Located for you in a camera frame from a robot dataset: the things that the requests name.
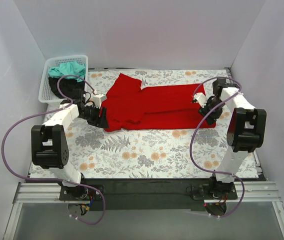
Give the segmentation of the red t shirt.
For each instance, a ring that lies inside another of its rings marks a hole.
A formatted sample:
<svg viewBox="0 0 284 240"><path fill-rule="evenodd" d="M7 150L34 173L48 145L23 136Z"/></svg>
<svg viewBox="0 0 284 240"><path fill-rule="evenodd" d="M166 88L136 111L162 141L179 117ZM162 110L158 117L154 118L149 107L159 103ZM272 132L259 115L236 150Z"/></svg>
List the red t shirt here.
<svg viewBox="0 0 284 240"><path fill-rule="evenodd" d="M102 103L107 132L125 130L194 129L202 120L193 92L198 84L141 87L141 80L120 74Z"/></svg>

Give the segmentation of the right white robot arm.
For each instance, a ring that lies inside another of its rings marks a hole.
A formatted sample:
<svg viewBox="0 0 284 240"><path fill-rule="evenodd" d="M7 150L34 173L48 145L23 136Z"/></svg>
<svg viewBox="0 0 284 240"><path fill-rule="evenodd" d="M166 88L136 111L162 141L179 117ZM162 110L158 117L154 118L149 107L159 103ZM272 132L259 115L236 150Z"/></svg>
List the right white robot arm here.
<svg viewBox="0 0 284 240"><path fill-rule="evenodd" d="M206 97L195 90L193 102L200 105L199 114L205 123L213 125L226 106L232 113L226 134L227 151L218 168L209 179L208 194L219 199L233 191L235 175L249 153L264 142L267 113L250 104L241 93L239 83L228 77L214 77L213 95Z"/></svg>

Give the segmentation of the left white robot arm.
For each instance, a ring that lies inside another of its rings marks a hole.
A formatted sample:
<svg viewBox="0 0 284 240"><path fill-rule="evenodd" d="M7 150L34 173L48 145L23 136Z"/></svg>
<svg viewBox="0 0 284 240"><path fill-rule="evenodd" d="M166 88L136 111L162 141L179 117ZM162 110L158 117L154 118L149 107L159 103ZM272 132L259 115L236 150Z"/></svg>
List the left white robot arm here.
<svg viewBox="0 0 284 240"><path fill-rule="evenodd" d="M106 108L102 106L107 97L94 92L93 96L86 100L83 90L75 90L74 93L75 98L64 99L49 120L32 127L31 157L35 166L54 174L60 185L65 187L66 194L77 200L84 200L88 196L100 194L102 187L88 188L84 175L69 161L65 130L76 118L84 119L89 125L97 128L108 128Z"/></svg>

